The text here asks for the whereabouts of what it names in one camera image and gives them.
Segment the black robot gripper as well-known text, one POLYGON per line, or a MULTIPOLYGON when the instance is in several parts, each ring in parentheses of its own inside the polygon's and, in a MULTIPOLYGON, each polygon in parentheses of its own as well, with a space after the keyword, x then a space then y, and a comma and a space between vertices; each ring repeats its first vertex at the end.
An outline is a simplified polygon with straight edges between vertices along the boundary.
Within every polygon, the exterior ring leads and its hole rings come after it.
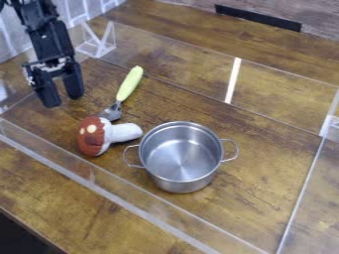
POLYGON ((34 62, 23 63, 22 67, 31 78, 31 87, 43 106, 51 108, 61 104, 51 76, 62 76, 70 99, 80 98, 85 92, 81 66, 74 59, 66 25, 58 19, 51 0, 9 0, 9 5, 25 27, 37 57, 34 62), (38 64, 47 68, 57 67, 59 59, 65 59, 65 65, 51 75, 38 68, 38 64))

